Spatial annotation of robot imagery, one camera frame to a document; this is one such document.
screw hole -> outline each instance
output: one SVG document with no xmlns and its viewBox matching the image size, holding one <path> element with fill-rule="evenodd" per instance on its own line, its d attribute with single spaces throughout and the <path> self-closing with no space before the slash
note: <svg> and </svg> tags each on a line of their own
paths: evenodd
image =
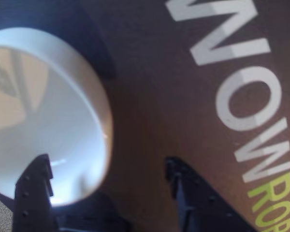
<svg viewBox="0 0 290 232">
<path fill-rule="evenodd" d="M 23 211 L 23 217 L 24 218 L 28 217 L 28 215 L 29 215 L 28 211 Z"/>
<path fill-rule="evenodd" d="M 199 180 L 195 180 L 195 181 L 194 181 L 194 184 L 197 185 L 197 186 L 200 185 L 200 183 L 201 183 L 201 182 L 200 182 Z"/>
<path fill-rule="evenodd" d="M 23 198 L 26 198 L 29 196 L 29 193 L 28 192 L 23 192 Z"/>
<path fill-rule="evenodd" d="M 215 201 L 216 201 L 216 197 L 215 197 L 215 196 L 210 196 L 210 197 L 209 197 L 209 201 L 210 201 L 211 203 L 215 202 Z"/>
</svg>

white bowl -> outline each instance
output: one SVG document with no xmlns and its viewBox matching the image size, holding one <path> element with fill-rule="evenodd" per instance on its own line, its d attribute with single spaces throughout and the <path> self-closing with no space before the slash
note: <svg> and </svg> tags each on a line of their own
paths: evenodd
<svg viewBox="0 0 290 232">
<path fill-rule="evenodd" d="M 51 159 L 53 206 L 71 204 L 104 179 L 113 121 L 91 66 L 61 39 L 35 29 L 0 30 L 0 193 L 40 154 Z"/>
</svg>

